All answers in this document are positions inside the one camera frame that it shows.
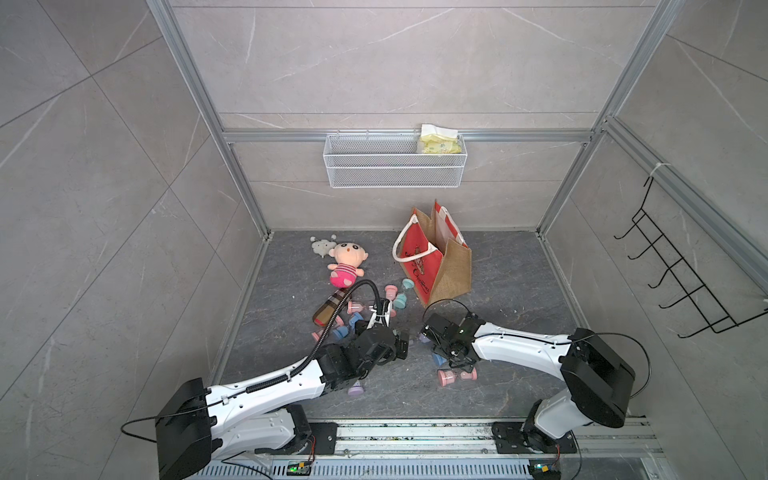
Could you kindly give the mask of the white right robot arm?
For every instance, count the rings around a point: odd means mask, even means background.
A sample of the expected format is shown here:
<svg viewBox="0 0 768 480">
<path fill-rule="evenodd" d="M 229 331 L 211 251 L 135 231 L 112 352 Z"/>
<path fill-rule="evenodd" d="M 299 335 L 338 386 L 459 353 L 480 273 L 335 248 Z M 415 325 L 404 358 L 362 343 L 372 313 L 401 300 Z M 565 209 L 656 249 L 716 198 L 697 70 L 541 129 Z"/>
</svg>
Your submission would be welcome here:
<svg viewBox="0 0 768 480">
<path fill-rule="evenodd" d="M 552 453 L 558 441 L 577 427 L 594 423 L 619 429 L 625 424 L 635 371 L 592 330 L 536 334 L 469 313 L 459 323 L 433 314 L 421 334 L 452 369 L 471 374 L 481 360 L 506 362 L 564 382 L 562 391 L 534 403 L 513 436 L 528 449 Z"/>
</svg>

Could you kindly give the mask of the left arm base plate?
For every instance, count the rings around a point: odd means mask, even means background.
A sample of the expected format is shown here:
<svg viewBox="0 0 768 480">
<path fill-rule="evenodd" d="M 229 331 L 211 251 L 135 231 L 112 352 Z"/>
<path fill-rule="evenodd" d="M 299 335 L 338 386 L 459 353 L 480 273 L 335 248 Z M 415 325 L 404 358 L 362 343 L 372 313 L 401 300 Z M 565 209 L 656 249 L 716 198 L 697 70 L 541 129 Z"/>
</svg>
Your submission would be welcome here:
<svg viewBox="0 0 768 480">
<path fill-rule="evenodd" d="M 314 422 L 302 426 L 296 436 L 280 449 L 256 449 L 255 454 L 298 455 L 333 455 L 338 440 L 338 427 L 335 422 Z"/>
</svg>

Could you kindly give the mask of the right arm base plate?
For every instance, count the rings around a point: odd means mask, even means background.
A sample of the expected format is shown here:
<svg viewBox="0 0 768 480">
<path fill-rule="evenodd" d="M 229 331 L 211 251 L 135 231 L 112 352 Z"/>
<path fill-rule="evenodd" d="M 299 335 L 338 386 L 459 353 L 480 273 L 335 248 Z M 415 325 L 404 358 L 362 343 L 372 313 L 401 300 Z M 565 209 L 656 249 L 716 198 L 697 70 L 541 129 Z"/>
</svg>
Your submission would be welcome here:
<svg viewBox="0 0 768 480">
<path fill-rule="evenodd" d="M 526 430 L 523 422 L 493 422 L 492 438 L 499 454 L 575 454 L 569 435 L 553 440 L 538 430 Z"/>
</svg>

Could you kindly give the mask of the blue hourglass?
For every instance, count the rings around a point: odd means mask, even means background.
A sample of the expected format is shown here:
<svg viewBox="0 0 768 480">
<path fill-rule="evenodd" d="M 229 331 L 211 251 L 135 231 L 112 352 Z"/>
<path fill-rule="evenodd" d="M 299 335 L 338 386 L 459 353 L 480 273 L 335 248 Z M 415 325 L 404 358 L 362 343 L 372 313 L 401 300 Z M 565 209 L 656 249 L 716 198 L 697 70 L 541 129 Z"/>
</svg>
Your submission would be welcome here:
<svg viewBox="0 0 768 480">
<path fill-rule="evenodd" d="M 440 356 L 440 355 L 438 355 L 436 353 L 432 353 L 431 357 L 432 357 L 432 359 L 433 359 L 433 361 L 435 363 L 435 366 L 437 368 L 442 368 L 447 363 L 447 360 L 445 358 L 443 358 L 442 356 Z"/>
</svg>

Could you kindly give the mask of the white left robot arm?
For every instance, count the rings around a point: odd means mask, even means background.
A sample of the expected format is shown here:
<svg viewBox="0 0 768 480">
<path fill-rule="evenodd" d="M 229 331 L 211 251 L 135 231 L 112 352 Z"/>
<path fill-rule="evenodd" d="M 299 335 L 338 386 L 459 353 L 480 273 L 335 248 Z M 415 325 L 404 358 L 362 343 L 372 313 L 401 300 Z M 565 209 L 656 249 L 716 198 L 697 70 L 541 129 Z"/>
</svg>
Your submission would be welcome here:
<svg viewBox="0 0 768 480">
<path fill-rule="evenodd" d="M 300 402 L 404 360 L 408 348 L 408 333 L 375 324 L 345 343 L 317 342 L 301 361 L 246 381 L 210 387 L 201 378 L 186 381 L 154 420 L 160 478 L 185 479 L 230 454 L 301 447 L 310 431 Z"/>
</svg>

